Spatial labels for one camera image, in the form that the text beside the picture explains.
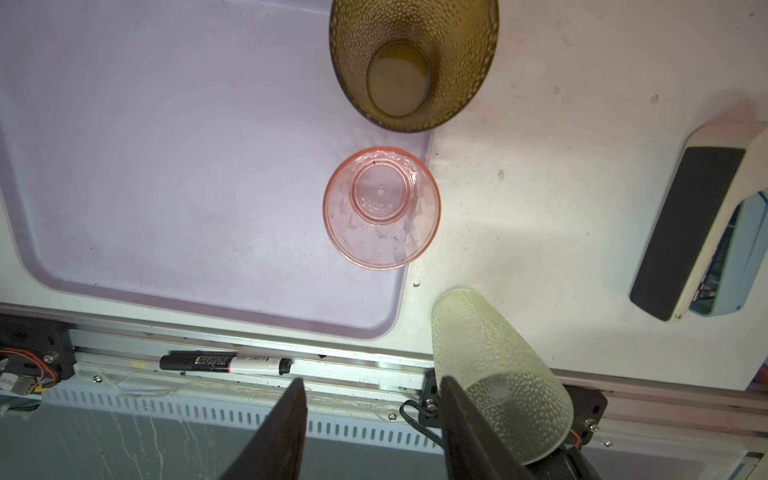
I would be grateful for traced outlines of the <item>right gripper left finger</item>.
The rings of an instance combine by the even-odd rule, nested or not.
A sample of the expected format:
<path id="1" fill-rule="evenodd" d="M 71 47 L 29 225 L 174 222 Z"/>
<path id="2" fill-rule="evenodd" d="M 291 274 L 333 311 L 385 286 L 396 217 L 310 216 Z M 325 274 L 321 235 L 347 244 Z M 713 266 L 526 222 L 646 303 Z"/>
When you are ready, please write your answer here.
<path id="1" fill-rule="evenodd" d="M 307 430 L 304 382 L 294 379 L 221 479 L 298 479 Z"/>

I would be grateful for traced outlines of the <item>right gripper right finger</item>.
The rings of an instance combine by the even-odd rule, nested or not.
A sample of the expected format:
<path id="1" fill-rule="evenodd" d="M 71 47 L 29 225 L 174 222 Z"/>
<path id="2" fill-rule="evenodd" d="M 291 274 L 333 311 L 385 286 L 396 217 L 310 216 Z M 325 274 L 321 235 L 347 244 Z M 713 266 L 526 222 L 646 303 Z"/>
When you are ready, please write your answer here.
<path id="1" fill-rule="evenodd" d="M 440 383 L 440 418 L 449 479 L 532 478 L 450 376 Z"/>

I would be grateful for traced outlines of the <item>pale green frosted large cup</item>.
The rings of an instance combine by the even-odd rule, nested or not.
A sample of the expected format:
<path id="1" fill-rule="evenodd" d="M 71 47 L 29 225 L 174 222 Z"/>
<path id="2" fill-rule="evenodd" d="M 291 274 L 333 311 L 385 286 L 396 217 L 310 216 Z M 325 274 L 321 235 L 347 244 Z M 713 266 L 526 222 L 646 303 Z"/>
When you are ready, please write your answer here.
<path id="1" fill-rule="evenodd" d="M 431 314 L 436 376 L 453 377 L 466 392 L 494 375 L 528 374 L 549 386 L 550 410 L 572 424 L 568 394 L 535 350 L 486 299 L 471 289 L 443 294 Z"/>

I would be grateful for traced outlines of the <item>pink transparent cup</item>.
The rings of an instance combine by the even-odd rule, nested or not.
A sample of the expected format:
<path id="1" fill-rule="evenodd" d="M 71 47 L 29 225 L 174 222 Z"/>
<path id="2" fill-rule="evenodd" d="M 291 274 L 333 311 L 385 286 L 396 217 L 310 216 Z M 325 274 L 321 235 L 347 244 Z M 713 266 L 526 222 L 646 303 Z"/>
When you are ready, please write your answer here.
<path id="1" fill-rule="evenodd" d="M 362 268 L 402 268 L 431 245 L 441 197 L 427 166 L 394 147 L 372 147 L 346 159 L 331 176 L 323 221 L 337 251 Z"/>

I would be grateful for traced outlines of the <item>dark olive textured cup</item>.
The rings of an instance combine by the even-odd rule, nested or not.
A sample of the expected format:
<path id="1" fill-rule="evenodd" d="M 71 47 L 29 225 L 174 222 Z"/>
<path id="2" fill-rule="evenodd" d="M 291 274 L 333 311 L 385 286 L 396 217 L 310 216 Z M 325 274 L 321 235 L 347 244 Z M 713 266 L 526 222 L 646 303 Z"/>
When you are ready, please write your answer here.
<path id="1" fill-rule="evenodd" d="M 350 103 L 396 132 L 433 129 L 457 115 L 490 70 L 499 7 L 489 0 L 335 0 L 334 72 Z"/>

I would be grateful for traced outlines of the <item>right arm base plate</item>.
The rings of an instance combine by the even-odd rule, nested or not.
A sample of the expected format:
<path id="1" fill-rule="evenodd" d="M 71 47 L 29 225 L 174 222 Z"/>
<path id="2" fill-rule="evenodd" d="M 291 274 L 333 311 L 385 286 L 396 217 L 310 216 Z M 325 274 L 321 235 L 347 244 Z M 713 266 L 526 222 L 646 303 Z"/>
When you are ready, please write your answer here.
<path id="1" fill-rule="evenodd" d="M 549 406 L 549 386 L 528 374 L 494 375 L 466 390 L 513 455 L 538 479 L 597 479 L 580 454 L 599 431 L 608 405 L 598 390 L 566 386 L 572 424 Z"/>

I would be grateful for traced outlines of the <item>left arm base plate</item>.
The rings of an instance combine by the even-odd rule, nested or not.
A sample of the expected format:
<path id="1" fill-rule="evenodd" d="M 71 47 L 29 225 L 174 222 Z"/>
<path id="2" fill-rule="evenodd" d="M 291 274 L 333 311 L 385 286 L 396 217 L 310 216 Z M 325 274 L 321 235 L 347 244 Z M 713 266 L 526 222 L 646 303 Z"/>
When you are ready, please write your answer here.
<path id="1" fill-rule="evenodd" d="M 1 315 L 1 391 L 41 393 L 75 374 L 69 325 Z"/>

